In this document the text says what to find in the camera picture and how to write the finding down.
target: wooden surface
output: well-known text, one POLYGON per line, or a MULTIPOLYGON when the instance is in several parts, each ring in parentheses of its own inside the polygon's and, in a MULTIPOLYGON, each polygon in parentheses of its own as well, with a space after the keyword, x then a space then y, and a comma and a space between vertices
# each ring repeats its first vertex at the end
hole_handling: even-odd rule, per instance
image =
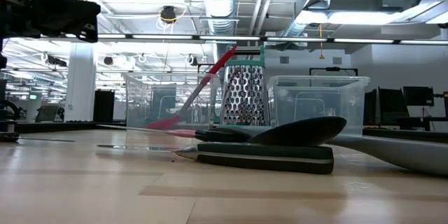
POLYGON ((448 223, 448 179, 334 147, 332 175, 201 164, 97 144, 194 143, 91 130, 0 143, 0 223, 448 223))

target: black knife handle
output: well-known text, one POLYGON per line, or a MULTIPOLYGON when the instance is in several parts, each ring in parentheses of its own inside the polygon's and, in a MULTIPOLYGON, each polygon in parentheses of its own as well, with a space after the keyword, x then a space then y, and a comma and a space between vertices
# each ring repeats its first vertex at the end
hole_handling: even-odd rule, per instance
POLYGON ((197 149, 197 160, 211 165, 310 174, 333 172, 333 150, 329 147, 200 143, 197 149))

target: clear plastic bin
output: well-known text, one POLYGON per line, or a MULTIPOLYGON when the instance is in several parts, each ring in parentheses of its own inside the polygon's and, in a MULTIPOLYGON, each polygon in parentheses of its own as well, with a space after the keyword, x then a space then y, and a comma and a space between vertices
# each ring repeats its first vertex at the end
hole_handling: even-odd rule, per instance
POLYGON ((368 77, 275 76, 267 85, 271 126, 308 118, 339 116, 344 134, 362 135, 368 77))
MULTIPOLYGON (((205 73, 128 73, 126 80, 127 126, 147 124, 174 117, 205 73)), ((207 74, 209 83, 193 100, 173 129, 199 130, 213 126, 219 77, 207 74)))

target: metal grater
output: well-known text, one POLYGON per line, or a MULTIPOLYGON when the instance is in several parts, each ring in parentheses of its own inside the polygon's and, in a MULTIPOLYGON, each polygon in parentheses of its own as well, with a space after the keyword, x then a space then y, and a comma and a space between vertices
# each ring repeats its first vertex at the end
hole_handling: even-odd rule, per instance
POLYGON ((226 64, 222 125, 269 125, 263 50, 260 59, 226 64))

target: fluorescent light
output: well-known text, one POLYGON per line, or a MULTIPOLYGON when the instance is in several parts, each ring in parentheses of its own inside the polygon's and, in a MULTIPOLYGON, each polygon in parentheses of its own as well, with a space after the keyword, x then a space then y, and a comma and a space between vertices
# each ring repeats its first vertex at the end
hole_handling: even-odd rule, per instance
POLYGON ((300 37, 300 38, 290 38, 290 37, 270 37, 267 38, 268 41, 275 41, 275 42, 326 42, 326 38, 307 38, 307 37, 300 37))
POLYGON ((8 92, 6 91, 6 93, 8 93, 9 95, 28 95, 29 92, 8 92))
POLYGON ((328 17, 327 14, 322 12, 314 12, 309 10, 302 10, 300 14, 295 18, 295 22, 297 24, 325 24, 328 23, 328 17))
POLYGON ((332 13, 328 21, 339 25, 385 25, 394 18, 393 14, 382 12, 339 11, 332 13))
POLYGON ((126 39, 124 34, 98 34, 99 39, 126 39))
POLYGON ((392 39, 335 38, 336 43, 393 43, 392 39))
POLYGON ((257 36, 199 36, 204 40, 222 40, 222 41, 259 41, 257 36))
POLYGON ((413 40, 413 41, 401 41, 400 44, 403 45, 439 45, 439 46, 448 46, 448 41, 419 41, 419 40, 413 40))
POLYGON ((185 35, 132 35, 134 39, 193 39, 185 35))

